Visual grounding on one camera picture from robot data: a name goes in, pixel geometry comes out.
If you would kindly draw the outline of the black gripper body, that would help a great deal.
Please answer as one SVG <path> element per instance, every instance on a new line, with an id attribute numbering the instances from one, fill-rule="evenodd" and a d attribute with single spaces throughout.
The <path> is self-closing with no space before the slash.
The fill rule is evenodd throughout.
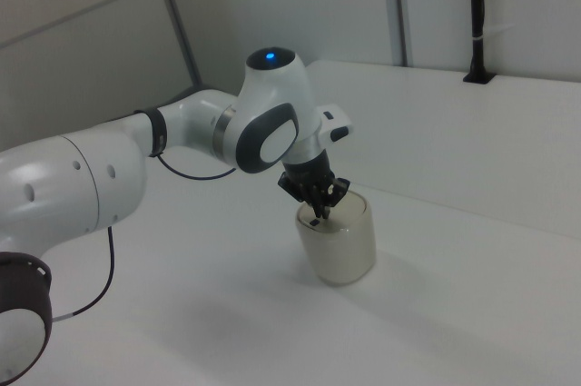
<path id="1" fill-rule="evenodd" d="M 321 152 L 314 159 L 304 163 L 284 163 L 284 170 L 293 185 L 329 187 L 335 178 L 330 169 L 327 152 Z"/>

